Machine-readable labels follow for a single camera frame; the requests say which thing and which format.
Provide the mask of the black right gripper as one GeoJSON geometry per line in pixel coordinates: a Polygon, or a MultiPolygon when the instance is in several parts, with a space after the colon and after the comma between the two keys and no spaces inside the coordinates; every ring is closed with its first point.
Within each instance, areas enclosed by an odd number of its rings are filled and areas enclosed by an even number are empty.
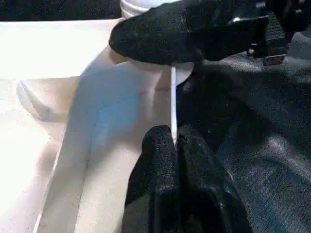
{"type": "Polygon", "coordinates": [[[282,64],[293,35],[311,23],[311,2],[258,0],[256,9],[264,22],[257,27],[247,56],[261,59],[265,66],[282,64]]]}

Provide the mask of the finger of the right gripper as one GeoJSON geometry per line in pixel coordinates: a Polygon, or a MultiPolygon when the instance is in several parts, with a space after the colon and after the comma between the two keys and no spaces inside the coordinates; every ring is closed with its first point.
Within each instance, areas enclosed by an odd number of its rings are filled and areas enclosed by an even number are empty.
{"type": "Polygon", "coordinates": [[[219,61],[247,51],[267,23],[253,0],[181,0],[121,21],[109,45],[145,63],[219,61]]]}

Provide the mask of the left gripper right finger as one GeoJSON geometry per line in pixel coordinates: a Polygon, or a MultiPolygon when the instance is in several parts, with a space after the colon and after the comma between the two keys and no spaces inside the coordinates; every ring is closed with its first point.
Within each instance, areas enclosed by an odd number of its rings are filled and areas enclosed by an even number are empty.
{"type": "Polygon", "coordinates": [[[177,139],[181,223],[186,233],[250,233],[232,178],[202,135],[190,125],[177,139]]]}

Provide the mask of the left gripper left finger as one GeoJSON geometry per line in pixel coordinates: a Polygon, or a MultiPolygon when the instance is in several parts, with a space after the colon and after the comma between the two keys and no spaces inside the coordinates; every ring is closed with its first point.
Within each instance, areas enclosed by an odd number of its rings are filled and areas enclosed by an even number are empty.
{"type": "Polygon", "coordinates": [[[177,155],[168,126],[154,126],[143,138],[128,180],[121,232],[181,232],[177,155]]]}

